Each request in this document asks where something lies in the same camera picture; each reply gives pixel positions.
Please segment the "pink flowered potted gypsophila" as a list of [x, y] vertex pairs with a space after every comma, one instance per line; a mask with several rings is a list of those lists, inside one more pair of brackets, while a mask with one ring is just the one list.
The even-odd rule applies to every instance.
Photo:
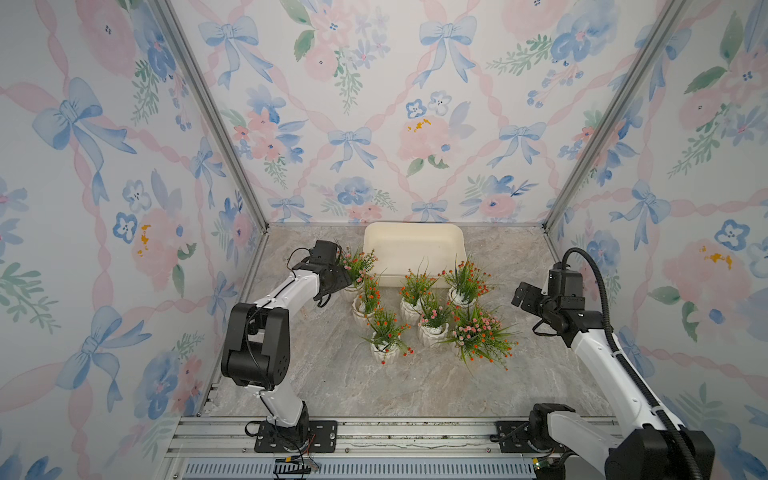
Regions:
[[352, 302], [361, 294], [365, 278], [372, 271], [376, 260], [377, 257], [373, 251], [366, 252], [351, 248], [343, 251], [340, 265], [349, 274], [351, 280], [351, 284], [341, 291], [344, 300]]

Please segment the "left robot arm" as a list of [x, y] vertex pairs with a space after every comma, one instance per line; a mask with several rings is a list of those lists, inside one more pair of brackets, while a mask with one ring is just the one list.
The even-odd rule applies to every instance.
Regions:
[[340, 247], [319, 240], [308, 255], [288, 266], [287, 279], [254, 303], [230, 313], [221, 375], [254, 393], [267, 410], [256, 435], [261, 447], [305, 453], [313, 438], [306, 403], [286, 380], [291, 359], [290, 317], [308, 302], [323, 308], [352, 284], [340, 264]]

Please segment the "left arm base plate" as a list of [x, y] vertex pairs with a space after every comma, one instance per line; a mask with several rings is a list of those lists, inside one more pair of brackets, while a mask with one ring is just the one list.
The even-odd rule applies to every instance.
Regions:
[[268, 421], [259, 424], [255, 433], [256, 453], [334, 453], [338, 439], [338, 422], [309, 420], [294, 427], [278, 427]]

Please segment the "orange flowered potted gypsophila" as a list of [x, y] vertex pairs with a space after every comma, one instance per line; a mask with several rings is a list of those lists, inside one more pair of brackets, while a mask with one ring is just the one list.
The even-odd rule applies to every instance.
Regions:
[[377, 276], [365, 275], [361, 278], [362, 284], [353, 301], [353, 315], [361, 321], [367, 321], [379, 308], [381, 293]]

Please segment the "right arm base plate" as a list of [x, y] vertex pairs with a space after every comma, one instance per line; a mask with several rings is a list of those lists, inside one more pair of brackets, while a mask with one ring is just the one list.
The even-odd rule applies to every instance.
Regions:
[[495, 423], [495, 428], [490, 441], [497, 444], [502, 453], [552, 455], [563, 452], [560, 444], [534, 440], [527, 420], [500, 420]]

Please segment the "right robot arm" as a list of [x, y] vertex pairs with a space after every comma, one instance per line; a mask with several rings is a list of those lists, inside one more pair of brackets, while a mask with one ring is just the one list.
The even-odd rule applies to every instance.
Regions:
[[564, 404], [537, 403], [526, 426], [513, 435], [540, 450], [562, 446], [607, 479], [707, 479], [715, 447], [702, 431], [690, 430], [663, 404], [628, 358], [597, 311], [584, 310], [574, 289], [544, 294], [521, 283], [514, 306], [553, 328], [574, 351], [609, 401], [621, 429], [614, 437]]

